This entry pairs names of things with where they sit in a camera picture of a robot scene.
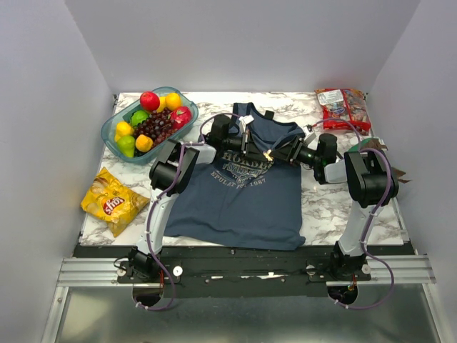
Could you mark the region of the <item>gold brooch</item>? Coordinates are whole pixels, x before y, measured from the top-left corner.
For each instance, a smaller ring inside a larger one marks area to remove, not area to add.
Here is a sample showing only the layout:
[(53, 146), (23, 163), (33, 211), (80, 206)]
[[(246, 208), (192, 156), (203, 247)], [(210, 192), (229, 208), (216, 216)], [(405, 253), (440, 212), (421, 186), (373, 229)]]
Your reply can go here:
[(273, 158), (270, 156), (270, 153), (271, 153), (271, 150), (268, 150), (268, 151), (265, 151), (263, 153), (264, 157), (268, 160), (268, 161), (272, 161)]

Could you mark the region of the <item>blue printed tank top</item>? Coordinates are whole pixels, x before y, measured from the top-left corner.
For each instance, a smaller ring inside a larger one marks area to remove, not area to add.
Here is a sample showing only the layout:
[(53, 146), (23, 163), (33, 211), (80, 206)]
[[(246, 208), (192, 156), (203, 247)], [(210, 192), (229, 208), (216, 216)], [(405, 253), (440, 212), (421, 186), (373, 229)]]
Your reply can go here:
[(301, 236), (301, 168), (226, 150), (198, 164), (171, 210), (165, 235), (228, 247), (291, 251)]

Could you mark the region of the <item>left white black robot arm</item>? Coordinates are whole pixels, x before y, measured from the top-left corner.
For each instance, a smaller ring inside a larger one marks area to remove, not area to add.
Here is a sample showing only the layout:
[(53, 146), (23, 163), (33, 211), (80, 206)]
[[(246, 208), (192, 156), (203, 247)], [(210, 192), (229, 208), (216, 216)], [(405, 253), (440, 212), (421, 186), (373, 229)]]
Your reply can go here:
[(144, 233), (127, 255), (129, 267), (143, 282), (153, 281), (159, 271), (168, 274), (158, 255), (172, 207), (188, 186), (195, 166), (213, 163), (216, 155), (230, 146), (248, 152), (248, 126), (254, 121), (251, 115), (217, 114), (209, 121), (211, 131), (200, 132), (196, 142), (166, 141), (150, 169), (151, 198)]

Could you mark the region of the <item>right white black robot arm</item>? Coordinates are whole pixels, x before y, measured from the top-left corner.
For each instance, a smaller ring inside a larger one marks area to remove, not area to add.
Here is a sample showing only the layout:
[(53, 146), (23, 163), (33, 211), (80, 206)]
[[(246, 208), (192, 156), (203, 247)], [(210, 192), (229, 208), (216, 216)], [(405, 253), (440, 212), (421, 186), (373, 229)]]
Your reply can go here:
[(385, 154), (366, 148), (348, 151), (338, 161), (336, 136), (321, 134), (315, 149), (308, 148), (305, 139), (295, 138), (268, 155), (311, 167), (319, 184), (347, 184), (351, 212), (331, 253), (328, 272), (338, 280), (360, 272), (368, 256), (367, 243), (374, 218), (398, 193), (398, 181)]

